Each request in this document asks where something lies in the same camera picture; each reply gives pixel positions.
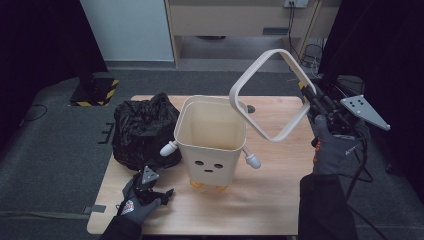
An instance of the power outlet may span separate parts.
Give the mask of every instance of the power outlet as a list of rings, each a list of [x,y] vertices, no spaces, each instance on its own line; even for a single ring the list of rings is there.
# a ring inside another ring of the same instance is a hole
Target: power outlet
[[[286,0],[284,2],[284,7],[291,8],[292,5],[290,5],[290,3],[293,3],[295,8],[306,8],[308,6],[308,1],[309,0]]]

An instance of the black glove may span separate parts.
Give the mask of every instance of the black glove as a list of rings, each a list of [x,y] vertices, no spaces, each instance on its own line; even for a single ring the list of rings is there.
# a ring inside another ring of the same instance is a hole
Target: black glove
[[[318,143],[315,146],[314,174],[338,174],[340,162],[358,146],[359,141],[351,136],[333,136],[322,115],[315,118]]]
[[[161,205],[161,199],[157,198],[149,205],[141,206],[137,196],[134,193],[132,184],[133,179],[131,179],[122,190],[124,201],[121,204],[125,204],[125,206],[123,206],[120,216],[124,216],[132,222],[142,225],[147,215],[149,215],[151,212],[153,212],[153,210]]]

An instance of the desk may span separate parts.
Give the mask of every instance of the desk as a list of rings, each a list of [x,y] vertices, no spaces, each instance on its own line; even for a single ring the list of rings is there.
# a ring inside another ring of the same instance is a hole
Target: desk
[[[188,96],[169,96],[181,109]],[[133,100],[150,99],[135,96]],[[302,105],[298,97],[240,96],[255,107],[251,116],[265,131],[278,133]],[[241,154],[232,184],[224,190],[212,186],[194,188],[183,163],[158,172],[154,190],[175,194],[168,205],[156,209],[143,224],[144,234],[163,235],[297,235],[299,181],[311,173],[313,133],[305,117],[281,143],[271,143],[247,126],[246,146],[262,161],[260,169],[246,164]],[[122,188],[135,174],[112,155],[96,205],[104,213],[93,212],[87,230],[101,234],[116,215]]]
[[[288,48],[290,8],[285,0],[165,0],[175,63],[184,36],[263,36],[264,28],[276,29]],[[309,0],[296,8],[292,44],[302,56],[309,38],[327,38],[341,0]]]

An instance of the table top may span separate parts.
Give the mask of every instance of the table top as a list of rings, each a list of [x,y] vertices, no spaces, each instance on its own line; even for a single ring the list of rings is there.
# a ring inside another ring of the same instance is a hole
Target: table top
[[[132,100],[152,96],[134,96]],[[169,96],[181,110],[189,96]],[[277,134],[302,106],[298,97],[240,96],[255,107],[251,117],[267,132]],[[157,208],[143,224],[143,234],[163,235],[297,235],[299,181],[311,173],[313,133],[306,117],[280,143],[259,136],[247,124],[246,146],[262,162],[259,169],[246,164],[240,155],[233,182],[224,190],[214,186],[190,185],[183,162],[159,170],[154,191],[173,188],[168,205]],[[123,200],[122,188],[136,172],[120,165],[113,155],[107,167],[87,230],[102,234]]]

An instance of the yellow foot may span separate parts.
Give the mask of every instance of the yellow foot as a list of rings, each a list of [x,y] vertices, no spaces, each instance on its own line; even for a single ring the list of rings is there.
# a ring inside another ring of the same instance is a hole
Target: yellow foot
[[[228,186],[216,186],[216,188],[220,191],[226,189]]]
[[[190,184],[195,188],[201,188],[203,186],[203,183],[195,182],[193,180],[190,180]]]

